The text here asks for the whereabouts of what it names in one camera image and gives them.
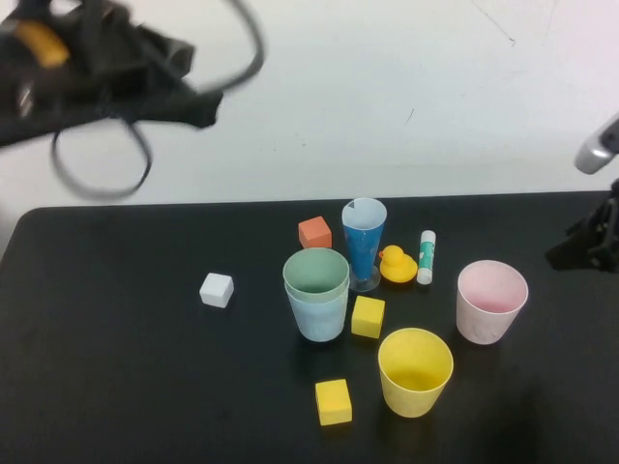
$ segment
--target rubber duck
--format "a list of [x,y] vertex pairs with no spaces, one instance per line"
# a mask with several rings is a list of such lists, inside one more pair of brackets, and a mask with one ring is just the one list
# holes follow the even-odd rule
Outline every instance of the rubber duck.
[[380,274],[387,280],[395,283],[405,283],[417,274],[417,263],[399,246],[389,245],[378,253],[382,259]]

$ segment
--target green cup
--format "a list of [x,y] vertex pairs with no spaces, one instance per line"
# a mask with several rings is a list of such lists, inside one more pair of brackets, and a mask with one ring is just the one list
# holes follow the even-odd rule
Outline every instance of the green cup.
[[327,303],[350,284],[348,262],[330,248],[307,248],[283,266],[286,291],[305,303]]

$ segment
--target foam block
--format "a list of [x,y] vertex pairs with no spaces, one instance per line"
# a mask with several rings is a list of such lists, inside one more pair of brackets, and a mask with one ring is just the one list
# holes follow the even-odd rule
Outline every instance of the foam block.
[[232,292],[234,292],[232,277],[209,273],[200,288],[200,298],[205,305],[226,307]]
[[357,297],[352,311],[351,332],[355,335],[378,338],[383,326],[385,302],[375,298]]
[[323,216],[299,223],[299,242],[303,248],[330,248],[332,246],[331,229]]
[[352,421],[352,404],[345,379],[316,384],[316,405],[320,425]]

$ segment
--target light blue cup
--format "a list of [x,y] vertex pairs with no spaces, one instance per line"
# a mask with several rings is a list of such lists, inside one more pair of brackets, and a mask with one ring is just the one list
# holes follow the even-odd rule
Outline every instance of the light blue cup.
[[292,313],[297,321],[299,332],[310,341],[325,342],[336,338],[344,329],[348,288],[327,303],[308,303],[297,300],[285,285]]

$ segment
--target pink cup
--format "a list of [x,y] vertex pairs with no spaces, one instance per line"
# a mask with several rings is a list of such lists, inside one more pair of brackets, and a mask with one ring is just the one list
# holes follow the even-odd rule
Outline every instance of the pink cup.
[[512,266],[498,261],[469,264],[457,278],[457,329],[473,343],[494,343],[528,298],[526,280]]

